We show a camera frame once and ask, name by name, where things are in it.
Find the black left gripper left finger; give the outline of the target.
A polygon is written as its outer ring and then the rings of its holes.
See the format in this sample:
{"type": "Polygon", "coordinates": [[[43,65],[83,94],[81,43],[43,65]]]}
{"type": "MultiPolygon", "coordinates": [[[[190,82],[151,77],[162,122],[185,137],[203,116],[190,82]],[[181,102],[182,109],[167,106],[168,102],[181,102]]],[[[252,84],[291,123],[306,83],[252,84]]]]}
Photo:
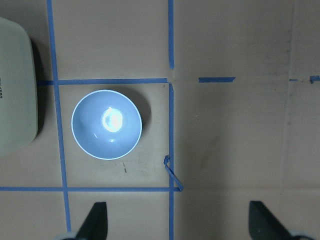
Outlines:
{"type": "Polygon", "coordinates": [[[106,202],[96,202],[77,232],[76,240],[106,240],[108,212],[106,202]]]}

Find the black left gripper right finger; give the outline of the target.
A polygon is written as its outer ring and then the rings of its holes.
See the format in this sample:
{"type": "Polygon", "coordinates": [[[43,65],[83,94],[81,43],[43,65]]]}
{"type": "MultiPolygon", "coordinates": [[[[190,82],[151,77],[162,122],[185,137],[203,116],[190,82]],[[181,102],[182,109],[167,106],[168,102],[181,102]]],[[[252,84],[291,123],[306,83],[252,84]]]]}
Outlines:
{"type": "Polygon", "coordinates": [[[249,203],[249,235],[252,240],[290,240],[292,235],[262,201],[249,203]]]}

